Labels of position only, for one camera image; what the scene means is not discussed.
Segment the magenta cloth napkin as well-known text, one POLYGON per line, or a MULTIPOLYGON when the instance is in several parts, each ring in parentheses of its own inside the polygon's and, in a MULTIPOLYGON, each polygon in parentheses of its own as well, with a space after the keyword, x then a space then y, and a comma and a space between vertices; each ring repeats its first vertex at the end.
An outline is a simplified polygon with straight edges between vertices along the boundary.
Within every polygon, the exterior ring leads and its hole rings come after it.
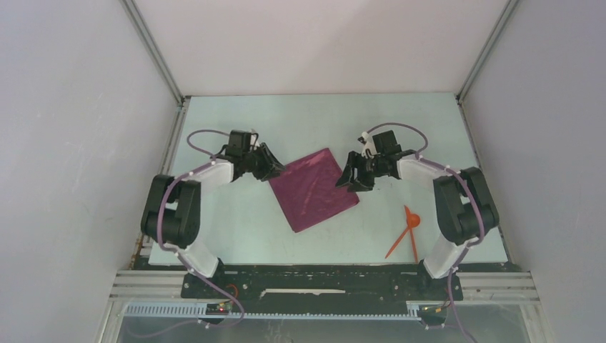
POLYGON ((342 175, 333 153, 324 148, 286 165, 269 184, 294 233, 303 232, 359 203, 359 197, 336 187, 342 175))

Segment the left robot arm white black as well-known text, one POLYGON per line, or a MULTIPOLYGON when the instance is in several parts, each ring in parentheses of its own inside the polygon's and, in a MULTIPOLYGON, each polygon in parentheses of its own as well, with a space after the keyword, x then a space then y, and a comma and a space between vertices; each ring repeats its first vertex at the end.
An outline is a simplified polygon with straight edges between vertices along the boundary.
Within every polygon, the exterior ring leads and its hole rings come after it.
POLYGON ((227 138, 216 154, 208 153, 206 164, 179 176, 157 174, 140 223, 143 235, 174 254, 190 273, 200 276, 198 288, 212 298, 223 294, 226 279, 216 272, 220 258, 198 237, 202 197, 247 173, 266 182, 286 169, 257 132, 233 130, 227 138))

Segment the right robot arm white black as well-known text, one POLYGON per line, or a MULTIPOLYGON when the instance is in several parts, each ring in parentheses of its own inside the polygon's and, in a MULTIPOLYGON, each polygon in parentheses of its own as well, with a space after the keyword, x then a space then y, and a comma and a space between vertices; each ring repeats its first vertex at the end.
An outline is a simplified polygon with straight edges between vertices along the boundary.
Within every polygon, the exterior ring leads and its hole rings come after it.
POLYGON ((362 133, 360 152, 350 151, 336 186, 348 192, 369 192, 379 177, 412 181, 434 194, 440 235, 421 262, 415 282, 418 294, 433 299, 444 289, 444 278, 457 270, 467 251, 500 223, 500 216, 482 171, 453 169, 404 150, 392 130, 362 133))

